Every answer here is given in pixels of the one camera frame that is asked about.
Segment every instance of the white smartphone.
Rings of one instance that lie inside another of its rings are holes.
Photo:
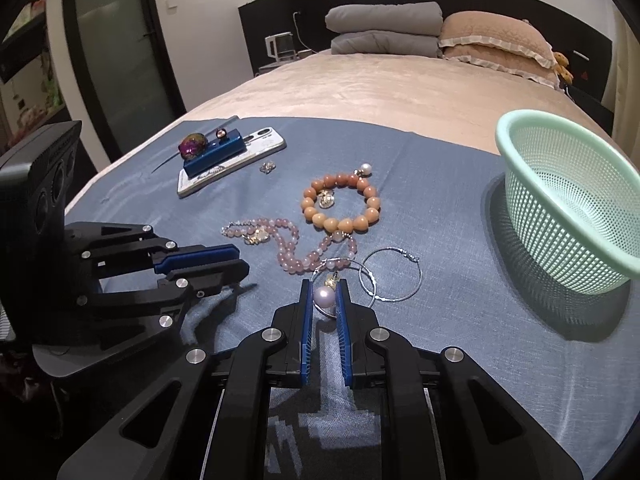
[[[238,153],[193,178],[189,178],[184,169],[180,170],[178,175],[178,196],[180,198],[189,196],[207,184],[219,180],[226,174],[233,173],[247,164],[251,164],[287,147],[287,143],[282,136],[271,127],[258,130],[243,137],[243,139],[246,145],[245,152]]]

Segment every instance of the door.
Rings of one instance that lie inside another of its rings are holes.
[[[154,0],[63,0],[82,98],[113,162],[184,113]]]

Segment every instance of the gold pendant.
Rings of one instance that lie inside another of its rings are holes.
[[[244,235],[244,243],[247,245],[257,245],[269,241],[269,233],[264,227],[258,227],[252,235]]]
[[[338,276],[338,271],[336,270],[333,274],[329,274],[324,280],[325,286],[330,286],[333,290],[338,286],[338,282],[340,281],[340,276]]]
[[[323,189],[318,193],[318,205],[322,209],[329,209],[335,203],[334,190]]]

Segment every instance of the pillow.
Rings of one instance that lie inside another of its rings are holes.
[[[560,88],[554,69],[543,68],[529,57],[518,56],[498,48],[476,44],[448,46],[444,49],[443,57],[519,75],[556,90]]]
[[[545,38],[534,27],[509,16],[464,10],[450,15],[442,25],[440,47],[478,43],[535,59],[551,68],[556,59]]]
[[[398,54],[400,56],[440,57],[438,38],[399,34],[386,30],[367,30],[341,34],[331,42],[332,54]]]
[[[404,34],[439,36],[442,10],[436,2],[403,5],[343,5],[324,19],[326,28],[339,34],[389,30]]]

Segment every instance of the green plastic basket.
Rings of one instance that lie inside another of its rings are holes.
[[[604,139],[536,110],[503,115],[507,209],[533,259],[562,285],[601,294],[640,278],[640,175]]]

